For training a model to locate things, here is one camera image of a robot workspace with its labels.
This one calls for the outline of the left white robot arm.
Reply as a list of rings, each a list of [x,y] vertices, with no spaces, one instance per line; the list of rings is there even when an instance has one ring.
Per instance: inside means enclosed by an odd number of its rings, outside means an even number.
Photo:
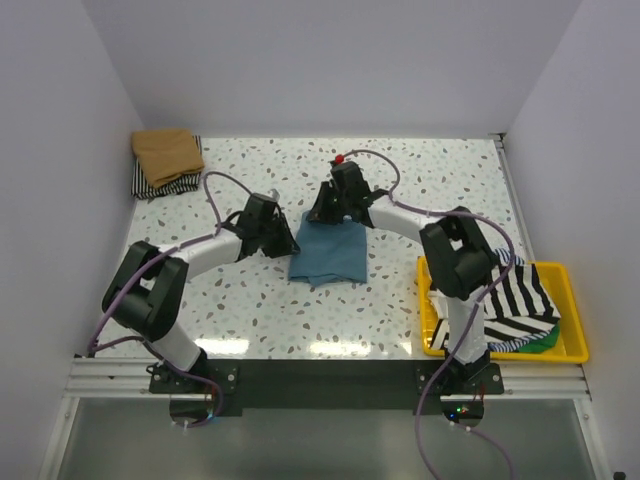
[[[113,319],[135,332],[172,370],[173,382],[196,392],[211,376],[207,354],[178,323],[186,283],[217,267],[262,252],[279,258],[300,252],[278,202],[253,193],[219,229],[181,244],[131,245],[102,300],[102,323]]]

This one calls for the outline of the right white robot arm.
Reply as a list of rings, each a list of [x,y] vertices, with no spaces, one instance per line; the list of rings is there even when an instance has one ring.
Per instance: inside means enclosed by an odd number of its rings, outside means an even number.
[[[355,162],[338,158],[307,219],[336,225],[345,218],[422,245],[432,285],[447,299],[450,364],[445,379],[452,390],[469,392],[489,364],[480,295],[497,263],[478,226],[482,218],[462,206],[428,211],[404,204],[390,191],[372,190]]]

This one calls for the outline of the black white striped tank top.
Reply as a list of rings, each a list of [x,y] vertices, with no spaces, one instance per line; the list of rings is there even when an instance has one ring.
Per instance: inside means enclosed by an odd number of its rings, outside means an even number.
[[[532,263],[514,266],[484,298],[483,312],[487,344],[546,333],[561,318]]]

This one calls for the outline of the blue tank top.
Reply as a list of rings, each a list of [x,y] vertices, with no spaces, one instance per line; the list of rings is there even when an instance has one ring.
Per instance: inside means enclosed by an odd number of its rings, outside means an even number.
[[[326,225],[301,216],[296,242],[300,252],[291,257],[288,279],[319,287],[335,282],[367,282],[366,227],[351,220]]]

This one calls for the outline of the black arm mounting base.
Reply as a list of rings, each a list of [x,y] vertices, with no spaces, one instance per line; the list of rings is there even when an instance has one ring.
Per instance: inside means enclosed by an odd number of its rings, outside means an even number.
[[[484,401],[505,391],[490,363],[463,376],[429,360],[229,360],[207,362],[205,375],[147,367],[149,391],[169,398],[172,420],[188,426],[247,410],[409,410],[478,422]]]

